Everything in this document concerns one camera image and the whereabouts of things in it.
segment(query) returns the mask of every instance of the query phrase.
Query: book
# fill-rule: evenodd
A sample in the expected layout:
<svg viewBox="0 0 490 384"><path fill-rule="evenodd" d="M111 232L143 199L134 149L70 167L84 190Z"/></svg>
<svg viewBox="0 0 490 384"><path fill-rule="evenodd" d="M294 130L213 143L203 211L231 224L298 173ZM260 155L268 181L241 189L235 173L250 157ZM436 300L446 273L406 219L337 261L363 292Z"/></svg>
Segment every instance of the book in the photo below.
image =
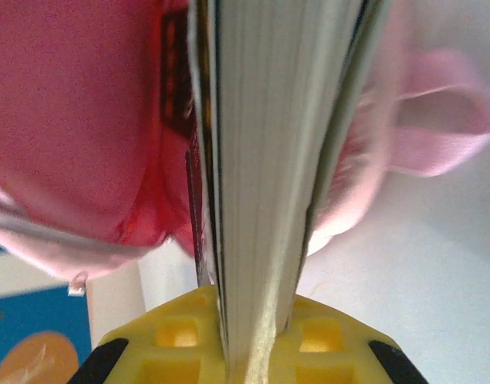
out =
<svg viewBox="0 0 490 384"><path fill-rule="evenodd" d="M197 238L217 286L228 382L267 382L389 3L191 4Z"/></svg>

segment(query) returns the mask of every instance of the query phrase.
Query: pink strap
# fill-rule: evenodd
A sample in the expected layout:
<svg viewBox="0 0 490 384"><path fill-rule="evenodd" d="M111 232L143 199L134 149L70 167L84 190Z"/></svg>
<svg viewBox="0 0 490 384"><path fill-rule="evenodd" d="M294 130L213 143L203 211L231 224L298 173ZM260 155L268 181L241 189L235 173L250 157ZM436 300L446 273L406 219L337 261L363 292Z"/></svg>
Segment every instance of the pink strap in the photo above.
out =
<svg viewBox="0 0 490 384"><path fill-rule="evenodd" d="M401 100L435 93L454 93L472 106L464 126L430 130L399 126L394 130L390 169L436 176L466 161L490 142L490 90L465 56L450 50L414 54L408 84Z"/></svg>

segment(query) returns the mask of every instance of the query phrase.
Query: zipper pull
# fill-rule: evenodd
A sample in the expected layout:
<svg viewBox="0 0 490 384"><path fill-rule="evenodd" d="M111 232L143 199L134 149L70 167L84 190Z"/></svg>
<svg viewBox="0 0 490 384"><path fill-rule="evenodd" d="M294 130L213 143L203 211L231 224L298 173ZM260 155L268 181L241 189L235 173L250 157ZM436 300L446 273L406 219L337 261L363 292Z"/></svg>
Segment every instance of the zipper pull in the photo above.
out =
<svg viewBox="0 0 490 384"><path fill-rule="evenodd" d="M86 280L88 279L88 274L83 271L77 274L69 283L69 296L85 296L86 292Z"/></svg>

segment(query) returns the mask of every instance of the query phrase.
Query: blue poster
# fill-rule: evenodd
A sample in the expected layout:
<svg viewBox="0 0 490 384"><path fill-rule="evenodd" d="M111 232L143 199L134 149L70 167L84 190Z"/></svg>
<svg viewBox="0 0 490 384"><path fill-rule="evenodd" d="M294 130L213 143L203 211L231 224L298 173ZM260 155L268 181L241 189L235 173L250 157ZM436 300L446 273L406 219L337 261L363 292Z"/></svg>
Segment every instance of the blue poster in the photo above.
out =
<svg viewBox="0 0 490 384"><path fill-rule="evenodd" d="M0 384L65 384L91 352L86 297L67 287L0 298Z"/></svg>

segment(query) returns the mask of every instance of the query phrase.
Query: yellow plastic stand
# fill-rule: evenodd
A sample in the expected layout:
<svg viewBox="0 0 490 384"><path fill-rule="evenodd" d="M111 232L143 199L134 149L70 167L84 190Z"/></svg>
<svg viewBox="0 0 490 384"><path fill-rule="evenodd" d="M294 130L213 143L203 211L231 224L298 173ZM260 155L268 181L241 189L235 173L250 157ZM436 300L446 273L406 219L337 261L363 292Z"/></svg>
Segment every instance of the yellow plastic stand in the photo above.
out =
<svg viewBox="0 0 490 384"><path fill-rule="evenodd" d="M167 302L102 339L100 346L127 342L109 373L103 379L90 376L91 382L225 384L218 323L213 286ZM338 310L297 296L289 331L278 336L273 348L269 384L392 384L369 345L371 341L398 350L384 334ZM93 374L101 365L93 364L90 369Z"/></svg>

